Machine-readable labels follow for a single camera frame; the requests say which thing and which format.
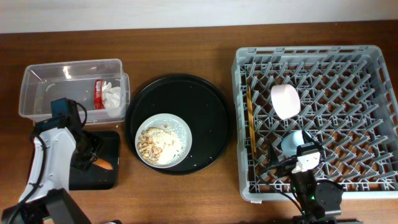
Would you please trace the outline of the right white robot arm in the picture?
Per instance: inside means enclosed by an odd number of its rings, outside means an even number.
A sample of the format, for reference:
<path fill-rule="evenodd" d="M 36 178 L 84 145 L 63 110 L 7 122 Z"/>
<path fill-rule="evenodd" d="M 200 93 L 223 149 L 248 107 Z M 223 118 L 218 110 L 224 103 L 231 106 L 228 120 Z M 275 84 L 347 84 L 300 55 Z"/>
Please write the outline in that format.
<path fill-rule="evenodd" d="M 294 223 L 337 223 L 341 214 L 343 187 L 334 181 L 317 180 L 313 170 L 321 162 L 322 147 L 308 142 L 297 147 L 296 155 L 284 160 L 277 159 L 272 144 L 268 144 L 269 165 L 278 175 L 290 179 L 292 200 L 300 210 L 293 217 Z"/>

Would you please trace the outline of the red snack wrapper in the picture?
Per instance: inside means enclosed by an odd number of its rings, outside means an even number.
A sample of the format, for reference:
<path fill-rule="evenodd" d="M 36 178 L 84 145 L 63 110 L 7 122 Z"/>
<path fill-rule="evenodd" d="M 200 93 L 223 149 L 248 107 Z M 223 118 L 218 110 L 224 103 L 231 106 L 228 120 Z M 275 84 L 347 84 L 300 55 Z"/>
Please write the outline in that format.
<path fill-rule="evenodd" d="M 96 110 L 104 109 L 102 99 L 102 86 L 104 80 L 98 79 L 95 81 L 95 92 L 94 92 L 94 107 Z"/>

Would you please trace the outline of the pink bowl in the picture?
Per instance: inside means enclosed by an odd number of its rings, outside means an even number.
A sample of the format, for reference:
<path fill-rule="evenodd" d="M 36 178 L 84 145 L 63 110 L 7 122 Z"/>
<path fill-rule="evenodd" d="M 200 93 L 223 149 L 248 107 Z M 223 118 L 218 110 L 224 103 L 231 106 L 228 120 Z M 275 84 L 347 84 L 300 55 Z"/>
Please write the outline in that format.
<path fill-rule="evenodd" d="M 281 120 L 292 118 L 300 113 L 299 94 L 292 85 L 274 85 L 271 88 L 271 102 Z"/>

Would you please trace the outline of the light blue plastic cup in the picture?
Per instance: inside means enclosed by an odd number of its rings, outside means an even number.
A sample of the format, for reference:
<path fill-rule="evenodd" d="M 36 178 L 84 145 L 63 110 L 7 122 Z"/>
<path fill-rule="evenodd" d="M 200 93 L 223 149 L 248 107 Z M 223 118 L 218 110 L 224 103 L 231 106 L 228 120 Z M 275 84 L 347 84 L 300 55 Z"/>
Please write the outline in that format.
<path fill-rule="evenodd" d="M 302 156 L 314 146 L 310 135 L 304 131 L 294 131 L 283 138 L 281 149 L 286 157 Z"/>

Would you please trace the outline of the white tissue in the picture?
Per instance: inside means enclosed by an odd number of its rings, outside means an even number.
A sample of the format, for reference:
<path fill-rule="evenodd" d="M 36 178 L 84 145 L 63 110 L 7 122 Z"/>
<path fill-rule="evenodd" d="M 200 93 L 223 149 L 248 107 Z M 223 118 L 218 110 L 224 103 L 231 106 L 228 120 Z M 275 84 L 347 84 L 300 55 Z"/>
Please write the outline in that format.
<path fill-rule="evenodd" d="M 117 108 L 121 101 L 121 87 L 112 87 L 111 82 L 104 81 L 101 87 L 101 98 L 105 109 Z"/>

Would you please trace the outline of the orange carrot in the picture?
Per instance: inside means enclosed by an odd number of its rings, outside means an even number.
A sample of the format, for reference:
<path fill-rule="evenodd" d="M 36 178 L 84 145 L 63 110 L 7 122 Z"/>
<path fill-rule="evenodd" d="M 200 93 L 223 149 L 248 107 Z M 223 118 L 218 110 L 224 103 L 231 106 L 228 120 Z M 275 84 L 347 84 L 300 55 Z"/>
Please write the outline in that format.
<path fill-rule="evenodd" d="M 108 161 L 103 159 L 97 159 L 93 164 L 102 169 L 113 170 L 113 166 Z"/>

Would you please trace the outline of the white plate with food scraps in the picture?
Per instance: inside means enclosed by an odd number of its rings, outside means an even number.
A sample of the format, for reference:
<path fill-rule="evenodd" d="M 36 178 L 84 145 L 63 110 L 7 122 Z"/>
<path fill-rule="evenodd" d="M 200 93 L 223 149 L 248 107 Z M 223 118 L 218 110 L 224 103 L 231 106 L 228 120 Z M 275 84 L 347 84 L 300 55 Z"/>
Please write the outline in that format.
<path fill-rule="evenodd" d="M 192 132 L 180 117 L 161 113 L 147 118 L 134 136 L 135 152 L 151 168 L 167 169 L 180 164 L 191 150 Z"/>

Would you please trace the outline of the wooden chopstick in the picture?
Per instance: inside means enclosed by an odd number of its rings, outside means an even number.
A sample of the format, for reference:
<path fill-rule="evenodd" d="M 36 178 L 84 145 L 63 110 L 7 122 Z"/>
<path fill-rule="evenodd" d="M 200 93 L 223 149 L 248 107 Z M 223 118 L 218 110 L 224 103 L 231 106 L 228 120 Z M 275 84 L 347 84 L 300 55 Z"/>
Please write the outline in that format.
<path fill-rule="evenodd" d="M 252 115 L 251 89 L 250 89 L 249 85 L 247 85 L 246 98 L 247 98 L 247 104 L 248 104 L 248 120 L 249 120 L 251 152 L 252 152 L 252 158 L 254 159 L 254 154 L 256 152 L 256 149 L 255 149 L 255 140 L 254 140 L 255 136 L 254 136 L 253 115 Z"/>
<path fill-rule="evenodd" d="M 251 89 L 248 87 L 248 116 L 249 116 L 249 125 L 250 125 L 250 132 L 251 132 L 251 145 L 252 145 L 252 151 L 253 155 L 256 153 L 256 135 L 254 131 L 254 116 L 253 116 L 253 108 L 252 108 L 252 98 L 251 98 Z"/>

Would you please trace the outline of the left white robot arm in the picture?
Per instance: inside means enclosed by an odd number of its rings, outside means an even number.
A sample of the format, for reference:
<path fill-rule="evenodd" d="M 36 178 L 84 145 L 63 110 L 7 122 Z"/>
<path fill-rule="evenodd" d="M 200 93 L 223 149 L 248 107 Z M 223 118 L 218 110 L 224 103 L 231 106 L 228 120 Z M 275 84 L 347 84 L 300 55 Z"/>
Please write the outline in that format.
<path fill-rule="evenodd" d="M 87 170 L 98 159 L 103 139 L 83 130 L 79 117 L 41 121 L 30 135 L 34 158 L 19 202 L 3 211 L 3 223 L 89 223 L 69 194 L 70 169 Z"/>

